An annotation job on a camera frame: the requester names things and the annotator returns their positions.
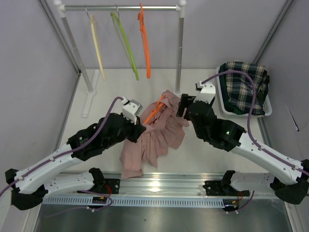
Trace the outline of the plaid green white skirt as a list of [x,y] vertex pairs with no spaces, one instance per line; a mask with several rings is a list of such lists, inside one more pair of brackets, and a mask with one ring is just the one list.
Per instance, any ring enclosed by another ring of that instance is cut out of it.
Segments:
[[[219,68],[219,73],[240,71],[248,74],[255,85],[255,101],[252,114],[263,116],[263,104],[268,95],[270,77],[264,65],[242,61],[228,61]],[[253,99],[253,87],[248,78],[239,73],[219,76],[225,109],[237,115],[249,113]]]

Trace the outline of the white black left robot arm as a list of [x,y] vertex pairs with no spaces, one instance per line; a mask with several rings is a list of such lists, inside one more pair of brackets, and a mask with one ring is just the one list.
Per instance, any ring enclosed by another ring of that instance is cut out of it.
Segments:
[[111,113],[86,129],[78,131],[57,151],[24,170],[9,169],[5,173],[11,190],[11,205],[28,210],[43,200],[69,192],[101,193],[106,180],[99,168],[81,174],[58,178],[67,168],[101,155],[103,151],[124,141],[137,142],[146,128],[123,115]]

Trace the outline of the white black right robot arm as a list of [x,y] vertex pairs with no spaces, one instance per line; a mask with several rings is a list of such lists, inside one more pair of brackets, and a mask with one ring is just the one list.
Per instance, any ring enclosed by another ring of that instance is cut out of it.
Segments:
[[195,96],[182,94],[177,112],[192,122],[198,139],[213,147],[240,155],[267,170],[267,173],[225,172],[220,181],[205,181],[208,196],[248,196],[254,191],[274,193],[279,199],[298,205],[309,189],[307,159],[293,160],[266,145],[257,145],[242,126],[218,118],[212,103],[196,101]]

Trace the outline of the pink pleated skirt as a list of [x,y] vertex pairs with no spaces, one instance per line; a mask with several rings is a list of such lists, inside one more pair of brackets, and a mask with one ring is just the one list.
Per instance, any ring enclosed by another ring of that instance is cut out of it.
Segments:
[[184,118],[176,116],[180,98],[169,90],[163,94],[167,96],[163,100],[165,105],[148,124],[143,124],[140,116],[146,131],[136,143],[129,140],[124,142],[120,155],[122,179],[141,176],[143,162],[157,167],[157,159],[160,156],[167,155],[169,148],[178,149],[183,142],[185,136],[183,128],[188,127],[189,123]]

